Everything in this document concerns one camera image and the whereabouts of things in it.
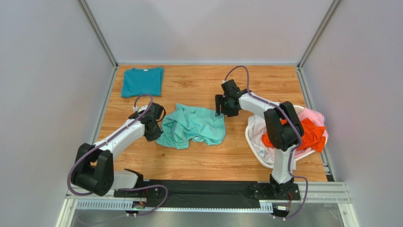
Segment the mint green t shirt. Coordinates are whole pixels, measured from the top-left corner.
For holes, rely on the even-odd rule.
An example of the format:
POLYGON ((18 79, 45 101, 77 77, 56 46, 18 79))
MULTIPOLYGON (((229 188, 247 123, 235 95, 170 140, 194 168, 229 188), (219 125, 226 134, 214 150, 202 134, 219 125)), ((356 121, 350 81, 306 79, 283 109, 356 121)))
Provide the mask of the mint green t shirt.
POLYGON ((163 133, 156 143, 168 148, 187 149, 190 141, 219 145, 227 130, 223 115, 214 110, 176 104, 175 110, 166 115, 161 123, 163 133))

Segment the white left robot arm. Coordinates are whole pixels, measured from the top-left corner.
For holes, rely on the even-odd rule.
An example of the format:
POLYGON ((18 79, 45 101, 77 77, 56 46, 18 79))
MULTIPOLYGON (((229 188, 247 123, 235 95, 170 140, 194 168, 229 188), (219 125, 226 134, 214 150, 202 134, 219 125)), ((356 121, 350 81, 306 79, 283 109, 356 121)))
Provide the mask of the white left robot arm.
POLYGON ((141 174, 129 169, 115 171, 114 161, 136 140, 158 139, 162 135, 158 123, 165 115, 164 107, 156 103, 134 107, 134 113, 115 132, 95 144, 82 144, 69 172, 68 185, 86 190, 85 195, 98 196, 110 190, 135 188, 141 174))

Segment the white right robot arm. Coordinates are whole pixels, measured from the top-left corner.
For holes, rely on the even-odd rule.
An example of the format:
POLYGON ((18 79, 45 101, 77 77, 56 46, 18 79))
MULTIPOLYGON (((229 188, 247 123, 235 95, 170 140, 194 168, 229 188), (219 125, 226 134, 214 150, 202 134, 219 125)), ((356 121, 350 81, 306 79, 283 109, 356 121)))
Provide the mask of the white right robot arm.
POLYGON ((241 90, 234 80, 223 81, 222 95, 215 96, 216 115, 237 116, 240 110, 264 119, 267 138, 274 146, 274 166, 270 182, 278 191, 294 183, 292 160, 296 147, 302 142, 304 130, 291 102, 275 103, 248 89, 241 90))

